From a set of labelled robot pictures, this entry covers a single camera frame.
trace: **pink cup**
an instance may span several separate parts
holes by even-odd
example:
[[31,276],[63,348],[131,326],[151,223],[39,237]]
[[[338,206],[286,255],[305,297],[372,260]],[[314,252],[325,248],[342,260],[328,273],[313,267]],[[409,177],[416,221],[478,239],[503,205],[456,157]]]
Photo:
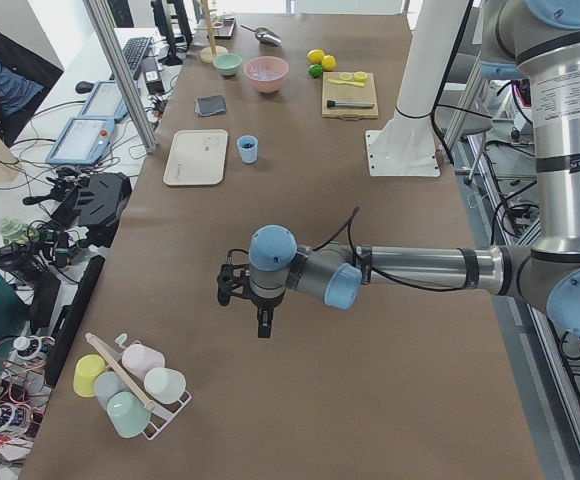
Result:
[[140,343],[135,343],[123,351],[121,364],[143,382],[150,370],[165,367],[166,359],[161,352]]

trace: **cutting board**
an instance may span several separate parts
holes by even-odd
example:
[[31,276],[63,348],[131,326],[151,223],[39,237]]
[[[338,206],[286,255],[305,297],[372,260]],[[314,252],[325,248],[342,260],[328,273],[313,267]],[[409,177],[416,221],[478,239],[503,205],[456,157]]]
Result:
[[[368,73],[365,87],[352,85],[336,85],[328,78],[339,79],[342,72],[323,72],[323,87],[321,89],[321,116],[326,118],[379,118],[377,92],[374,88],[374,75]],[[373,108],[328,108],[328,100],[346,100],[355,102],[374,102]]]

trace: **tabletop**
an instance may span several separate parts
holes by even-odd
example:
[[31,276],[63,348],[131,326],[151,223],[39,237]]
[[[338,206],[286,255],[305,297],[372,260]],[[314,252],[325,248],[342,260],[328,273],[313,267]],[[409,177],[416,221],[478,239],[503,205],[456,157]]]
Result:
[[[243,72],[224,79],[188,56],[20,478],[542,478],[487,294],[366,286],[338,311],[288,292],[269,340],[256,338],[252,304],[217,304],[226,251],[266,224],[317,245],[359,206],[358,243],[472,245],[452,168],[435,179],[368,173],[365,130],[394,112],[404,17],[237,21],[270,28],[282,46],[243,29],[220,43],[244,61],[285,58],[287,83],[262,95]],[[321,117],[313,48],[341,71],[374,73],[378,120]],[[195,116],[195,99],[215,94],[227,113]],[[174,133],[214,128],[229,133],[224,180],[164,185]],[[251,165],[235,145],[243,134],[259,138]],[[77,360],[93,353],[86,332],[107,342],[127,332],[186,375],[194,398],[156,440],[121,439],[95,399],[72,391]]]

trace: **green cup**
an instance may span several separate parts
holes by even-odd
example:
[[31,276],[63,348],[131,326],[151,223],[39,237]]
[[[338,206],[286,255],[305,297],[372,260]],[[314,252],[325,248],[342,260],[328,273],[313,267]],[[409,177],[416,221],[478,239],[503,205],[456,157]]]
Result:
[[108,402],[108,416],[120,437],[139,435],[150,423],[150,412],[130,392],[119,392]]

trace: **blue cup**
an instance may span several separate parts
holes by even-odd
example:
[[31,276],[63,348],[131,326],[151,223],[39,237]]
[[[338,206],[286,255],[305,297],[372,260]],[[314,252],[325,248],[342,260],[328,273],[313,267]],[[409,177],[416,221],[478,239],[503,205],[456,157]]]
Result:
[[110,420],[120,437],[139,435],[150,423],[150,412],[130,392],[119,392],[108,402],[106,408]]
[[254,163],[257,160],[257,149],[259,147],[257,137],[252,135],[239,137],[237,147],[239,147],[239,155],[241,155],[243,163]]

